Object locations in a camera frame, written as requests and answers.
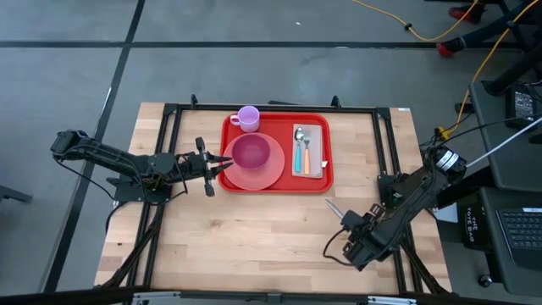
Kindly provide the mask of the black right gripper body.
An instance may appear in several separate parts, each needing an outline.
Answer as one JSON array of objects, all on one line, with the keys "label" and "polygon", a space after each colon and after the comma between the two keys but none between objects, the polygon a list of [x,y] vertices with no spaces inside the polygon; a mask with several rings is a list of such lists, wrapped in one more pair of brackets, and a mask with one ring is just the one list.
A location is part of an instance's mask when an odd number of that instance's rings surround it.
[{"label": "black right gripper body", "polygon": [[372,261],[383,262],[396,252],[390,244],[393,235],[380,229],[380,224],[390,218],[395,209],[374,204],[364,215],[347,210],[340,224],[349,233],[343,246],[343,256],[358,271],[363,271]]}]

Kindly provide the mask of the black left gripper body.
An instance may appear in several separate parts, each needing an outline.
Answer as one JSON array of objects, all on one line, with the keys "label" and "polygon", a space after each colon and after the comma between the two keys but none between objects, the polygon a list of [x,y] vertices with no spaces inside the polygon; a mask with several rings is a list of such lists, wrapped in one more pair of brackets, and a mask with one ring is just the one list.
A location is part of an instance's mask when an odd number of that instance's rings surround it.
[{"label": "black left gripper body", "polygon": [[203,178],[205,194],[208,197],[215,195],[211,180],[214,174],[209,164],[215,162],[215,157],[206,149],[205,142],[201,137],[196,138],[196,151],[176,155],[177,173],[174,175],[175,182],[181,182],[187,192],[185,182]]}]

